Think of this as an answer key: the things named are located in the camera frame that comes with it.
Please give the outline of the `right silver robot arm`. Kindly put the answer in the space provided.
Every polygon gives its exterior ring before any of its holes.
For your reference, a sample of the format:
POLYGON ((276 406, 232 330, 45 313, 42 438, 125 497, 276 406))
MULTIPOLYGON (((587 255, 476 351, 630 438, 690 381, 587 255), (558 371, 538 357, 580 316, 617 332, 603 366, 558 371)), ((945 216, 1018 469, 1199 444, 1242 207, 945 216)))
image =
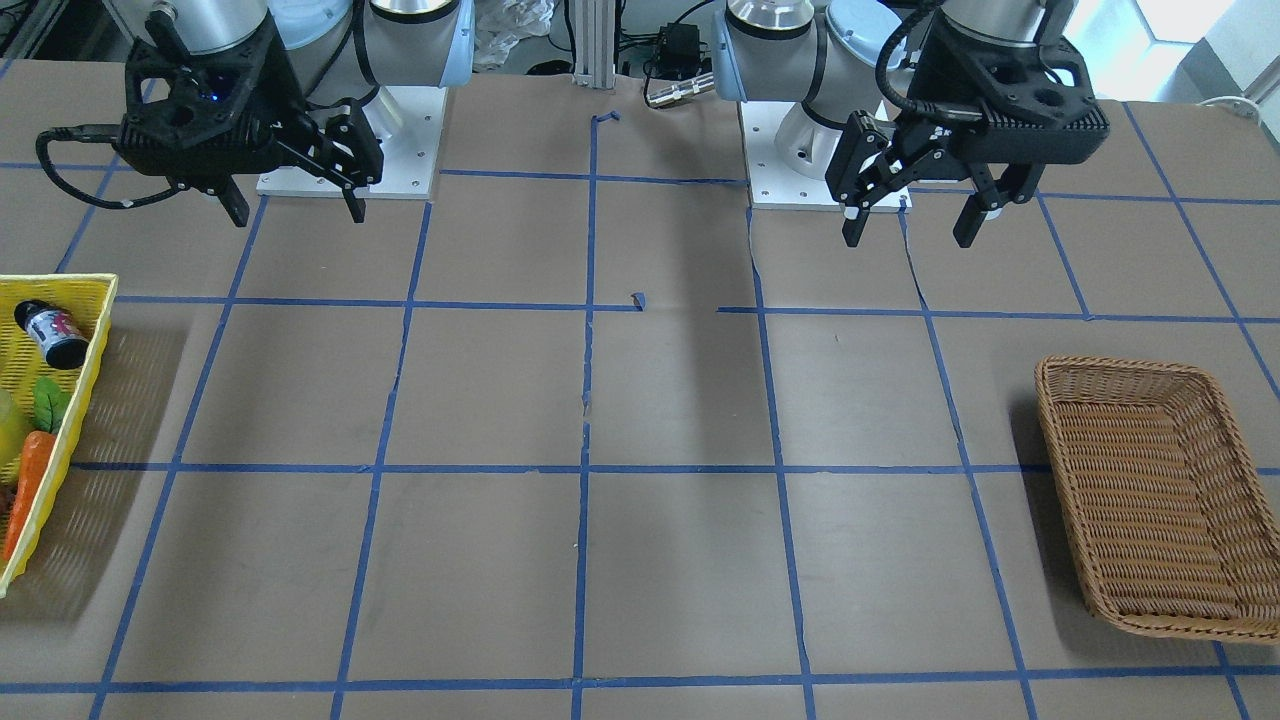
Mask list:
POLYGON ((141 174, 216 199, 431 196, 447 91, 472 74, 471 1, 113 1, 134 36, 113 138, 141 174))

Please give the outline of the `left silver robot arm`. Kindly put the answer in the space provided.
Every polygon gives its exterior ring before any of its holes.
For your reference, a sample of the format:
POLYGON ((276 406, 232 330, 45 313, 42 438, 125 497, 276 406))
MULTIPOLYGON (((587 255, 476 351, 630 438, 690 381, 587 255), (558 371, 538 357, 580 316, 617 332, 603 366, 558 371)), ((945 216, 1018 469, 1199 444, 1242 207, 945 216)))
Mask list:
POLYGON ((726 1, 716 92, 795 102, 828 146, 801 167, 844 206, 856 246, 882 199, 923 181, 968 181, 954 238, 1028 202, 1051 165, 1108 138, 1083 55, 1066 38, 1073 1, 726 1))

